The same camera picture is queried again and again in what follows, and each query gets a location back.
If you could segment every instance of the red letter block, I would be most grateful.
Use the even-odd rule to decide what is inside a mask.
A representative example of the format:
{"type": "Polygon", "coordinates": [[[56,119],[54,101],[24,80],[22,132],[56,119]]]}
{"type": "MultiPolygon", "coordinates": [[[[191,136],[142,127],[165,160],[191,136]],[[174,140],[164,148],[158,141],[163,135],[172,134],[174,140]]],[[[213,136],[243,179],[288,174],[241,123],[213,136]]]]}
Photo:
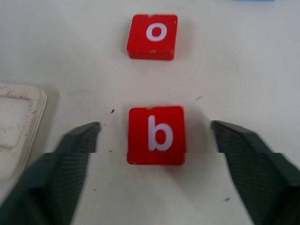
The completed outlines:
{"type": "Polygon", "coordinates": [[[173,60],[177,20],[176,15],[135,15],[127,44],[129,57],[173,60]]]}
{"type": "Polygon", "coordinates": [[[186,137],[180,106],[133,108],[129,112],[127,161],[134,165],[181,165],[186,137]]]}

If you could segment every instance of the letter block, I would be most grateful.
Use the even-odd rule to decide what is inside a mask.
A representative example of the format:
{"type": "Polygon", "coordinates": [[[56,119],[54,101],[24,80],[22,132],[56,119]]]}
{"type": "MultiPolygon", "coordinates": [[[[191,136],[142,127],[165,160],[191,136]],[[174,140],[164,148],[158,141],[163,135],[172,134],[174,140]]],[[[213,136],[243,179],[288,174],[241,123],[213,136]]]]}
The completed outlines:
{"type": "Polygon", "coordinates": [[[185,161],[184,112],[180,106],[129,111],[127,161],[134,165],[181,165],[185,161]]]}
{"type": "Polygon", "coordinates": [[[127,44],[129,57],[173,60],[177,20],[176,15],[135,15],[127,44]]]}

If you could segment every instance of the white table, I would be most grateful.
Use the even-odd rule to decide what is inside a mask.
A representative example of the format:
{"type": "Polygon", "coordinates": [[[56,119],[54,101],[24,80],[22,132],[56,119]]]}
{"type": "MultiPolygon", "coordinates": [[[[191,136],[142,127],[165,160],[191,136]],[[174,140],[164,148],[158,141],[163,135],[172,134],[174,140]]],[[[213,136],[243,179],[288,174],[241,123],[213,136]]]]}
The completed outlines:
{"type": "Polygon", "coordinates": [[[300,165],[299,10],[298,0],[0,2],[0,82],[49,97],[34,152],[53,151],[79,125],[105,124],[74,225],[251,224],[209,121],[252,129],[300,165]],[[174,61],[129,59],[136,13],[178,15],[174,61]],[[184,106],[184,166],[127,164],[128,111],[152,105],[184,106]]]}

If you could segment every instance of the letter o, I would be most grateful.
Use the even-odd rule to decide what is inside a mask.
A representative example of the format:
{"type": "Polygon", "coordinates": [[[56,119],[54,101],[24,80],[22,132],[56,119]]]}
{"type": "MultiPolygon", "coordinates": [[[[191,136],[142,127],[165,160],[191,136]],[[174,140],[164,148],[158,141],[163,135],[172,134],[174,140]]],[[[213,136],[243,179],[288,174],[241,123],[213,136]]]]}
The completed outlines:
{"type": "Polygon", "coordinates": [[[162,40],[164,40],[166,35],[167,35],[167,27],[166,27],[166,25],[164,25],[161,22],[156,22],[156,23],[151,24],[146,31],[146,36],[150,41],[156,41],[156,42],[162,41],[162,40]],[[157,37],[152,35],[152,31],[156,27],[161,29],[161,33],[157,37]]]}

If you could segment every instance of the white letter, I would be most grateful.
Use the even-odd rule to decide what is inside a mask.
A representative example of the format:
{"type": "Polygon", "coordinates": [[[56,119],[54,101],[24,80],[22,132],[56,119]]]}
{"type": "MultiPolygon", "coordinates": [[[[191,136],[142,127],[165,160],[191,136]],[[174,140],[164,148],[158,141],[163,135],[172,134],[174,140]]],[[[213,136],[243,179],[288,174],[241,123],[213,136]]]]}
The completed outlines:
{"type": "Polygon", "coordinates": [[[148,147],[150,151],[157,149],[159,151],[166,151],[173,143],[173,131],[172,128],[165,123],[160,123],[155,126],[155,116],[151,115],[148,118],[148,147]],[[165,143],[159,144],[156,141],[156,132],[162,130],[165,133],[165,143]]]}
{"type": "Polygon", "coordinates": [[[164,40],[166,35],[167,35],[167,27],[163,23],[160,23],[160,22],[151,24],[146,31],[146,36],[150,41],[162,41],[162,40],[164,40]],[[152,31],[156,27],[161,29],[161,33],[157,37],[152,35],[152,31]]]}

